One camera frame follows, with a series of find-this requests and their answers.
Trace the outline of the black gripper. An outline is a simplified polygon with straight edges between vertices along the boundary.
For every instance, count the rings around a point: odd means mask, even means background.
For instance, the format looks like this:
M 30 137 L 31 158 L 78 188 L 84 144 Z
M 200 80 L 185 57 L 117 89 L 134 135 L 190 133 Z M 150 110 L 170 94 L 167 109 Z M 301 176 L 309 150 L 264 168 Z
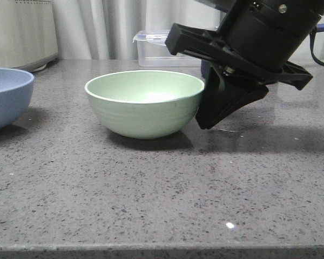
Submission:
M 214 62 L 206 65 L 195 116 L 199 127 L 211 129 L 268 93 L 266 85 L 254 80 L 223 76 L 219 65 L 264 83 L 280 81 L 303 89 L 312 75 L 289 58 L 321 16 L 321 1 L 235 1 L 217 31 L 173 24 L 165 41 L 170 54 Z

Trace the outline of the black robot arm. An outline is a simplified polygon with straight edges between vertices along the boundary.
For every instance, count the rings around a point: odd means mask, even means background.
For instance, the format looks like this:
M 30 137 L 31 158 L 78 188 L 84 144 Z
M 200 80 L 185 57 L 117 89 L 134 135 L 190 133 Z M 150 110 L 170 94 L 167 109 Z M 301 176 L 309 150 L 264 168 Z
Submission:
M 314 39 L 324 1 L 208 1 L 227 12 L 218 29 L 175 23 L 166 39 L 171 54 L 208 62 L 206 85 L 195 116 L 210 129 L 241 107 L 260 100 L 277 82 L 303 89 L 312 75 L 291 63 L 306 37 Z

